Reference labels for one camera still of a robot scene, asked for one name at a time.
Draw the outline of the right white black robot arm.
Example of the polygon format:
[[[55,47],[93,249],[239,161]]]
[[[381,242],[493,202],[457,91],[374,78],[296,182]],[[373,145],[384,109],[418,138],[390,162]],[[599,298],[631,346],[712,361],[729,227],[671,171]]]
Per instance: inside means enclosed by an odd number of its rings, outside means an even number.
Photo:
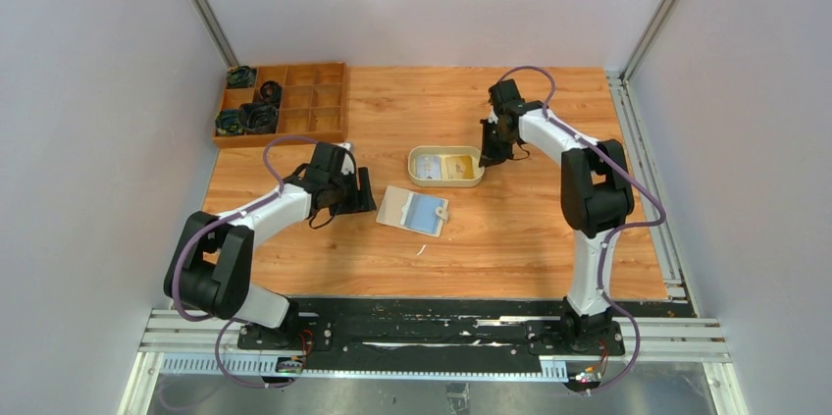
[[[513,148],[532,144],[554,160],[560,171],[560,207],[574,232],[572,282],[560,318],[560,339],[573,353],[585,353],[612,325],[606,288],[616,239],[635,200],[625,179],[622,144],[599,141],[564,125],[543,102],[528,102],[512,79],[489,89],[492,111],[483,127],[479,165],[487,168],[514,157]]]

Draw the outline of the blue VIP card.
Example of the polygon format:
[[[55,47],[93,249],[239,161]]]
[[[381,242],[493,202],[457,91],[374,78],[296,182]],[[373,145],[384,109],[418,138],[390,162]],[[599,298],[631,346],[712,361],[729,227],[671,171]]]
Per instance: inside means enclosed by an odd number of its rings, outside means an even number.
[[[409,231],[436,235],[440,232],[445,200],[433,195],[410,193],[402,208],[400,224]]]

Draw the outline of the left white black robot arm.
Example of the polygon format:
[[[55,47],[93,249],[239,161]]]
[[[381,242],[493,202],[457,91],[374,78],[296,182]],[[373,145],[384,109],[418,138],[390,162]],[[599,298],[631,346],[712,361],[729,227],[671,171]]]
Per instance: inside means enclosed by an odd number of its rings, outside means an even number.
[[[289,297],[251,280],[256,249],[295,225],[319,229],[322,212],[331,218],[373,212],[369,170],[359,166],[349,143],[316,143],[311,159],[275,188],[230,211],[192,213],[185,221],[163,283],[182,318],[210,318],[263,329],[277,349],[300,337],[299,307]]]

